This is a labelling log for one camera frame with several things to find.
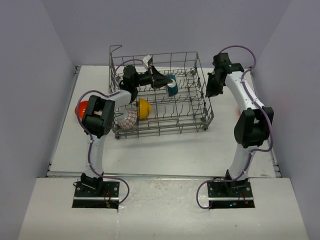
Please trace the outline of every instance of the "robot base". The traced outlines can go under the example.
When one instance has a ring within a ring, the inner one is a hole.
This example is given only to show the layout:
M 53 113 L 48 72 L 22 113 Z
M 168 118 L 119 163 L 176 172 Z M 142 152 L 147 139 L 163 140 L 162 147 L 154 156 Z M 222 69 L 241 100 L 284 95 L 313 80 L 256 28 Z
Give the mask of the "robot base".
M 118 209 L 119 182 L 103 181 L 102 184 L 102 191 L 97 192 L 94 188 L 83 185 L 81 181 L 75 182 L 72 207 L 89 209 Z
M 228 182 L 213 181 L 207 183 L 209 206 L 211 209 L 254 208 L 254 197 L 250 182 L 237 181 L 236 185 Z

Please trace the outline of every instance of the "dish rack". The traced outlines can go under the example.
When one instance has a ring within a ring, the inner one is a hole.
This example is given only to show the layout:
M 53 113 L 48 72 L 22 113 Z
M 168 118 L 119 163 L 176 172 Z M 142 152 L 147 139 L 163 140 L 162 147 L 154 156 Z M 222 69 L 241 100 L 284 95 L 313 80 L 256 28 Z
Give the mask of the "dish rack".
M 118 89 L 112 81 L 119 82 L 123 75 L 123 66 L 133 65 L 138 73 L 146 69 L 139 61 L 124 64 L 115 73 L 116 66 L 127 60 L 142 60 L 148 54 L 131 56 L 114 56 L 114 52 L 122 45 L 112 45 L 109 51 L 109 93 Z M 169 97 L 164 87 L 153 89 L 150 85 L 138 87 L 136 100 L 125 108 L 138 111 L 140 98 L 151 104 L 151 113 L 145 119 L 138 119 L 134 127 L 122 129 L 113 121 L 112 130 L 115 138 L 141 137 L 162 134 L 182 134 L 182 132 L 207 130 L 214 118 L 214 112 L 209 98 L 205 97 L 206 82 L 201 67 L 199 55 L 196 51 L 149 54 L 153 58 L 153 65 L 163 75 L 175 75 L 179 85 L 179 92 Z

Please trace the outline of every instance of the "yellow cup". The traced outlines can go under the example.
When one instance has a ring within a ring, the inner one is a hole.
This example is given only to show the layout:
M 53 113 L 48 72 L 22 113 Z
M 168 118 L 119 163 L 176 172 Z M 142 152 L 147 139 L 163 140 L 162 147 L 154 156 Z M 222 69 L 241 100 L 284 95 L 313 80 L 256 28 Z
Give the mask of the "yellow cup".
M 139 119 L 145 119 L 151 113 L 151 105 L 143 98 L 139 98 L 138 116 Z

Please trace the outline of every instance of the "white floor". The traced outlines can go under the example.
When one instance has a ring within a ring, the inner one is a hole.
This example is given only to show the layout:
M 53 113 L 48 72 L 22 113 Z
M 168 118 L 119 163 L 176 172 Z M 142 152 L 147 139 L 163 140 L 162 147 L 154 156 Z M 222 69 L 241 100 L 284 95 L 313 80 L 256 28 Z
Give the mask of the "white floor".
M 37 179 L 19 240 L 308 239 L 288 178 L 251 179 L 255 208 L 212 210 L 197 206 L 200 180 L 129 180 L 118 212 L 71 208 L 74 181 Z M 208 204 L 205 187 L 200 202 Z
M 204 68 L 204 75 L 212 69 Z M 82 66 L 49 172 L 51 176 L 79 176 L 86 168 L 88 144 L 75 116 L 79 97 L 88 90 L 108 92 L 107 66 Z M 246 78 L 251 82 L 251 75 Z M 107 174 L 224 176 L 236 151 L 234 127 L 237 103 L 228 88 L 211 98 L 214 119 L 207 131 L 116 140 L 111 132 L 103 153 Z M 250 177 L 275 177 L 270 153 L 257 152 Z

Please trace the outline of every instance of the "red bowl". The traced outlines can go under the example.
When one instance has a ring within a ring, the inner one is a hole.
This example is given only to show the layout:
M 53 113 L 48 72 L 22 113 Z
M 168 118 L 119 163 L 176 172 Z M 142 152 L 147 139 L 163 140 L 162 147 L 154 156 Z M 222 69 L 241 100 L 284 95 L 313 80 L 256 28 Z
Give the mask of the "red bowl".
M 79 117 L 82 119 L 85 115 L 86 108 L 88 106 L 88 101 L 82 101 L 79 104 Z M 77 116 L 77 106 L 74 108 L 74 113 Z

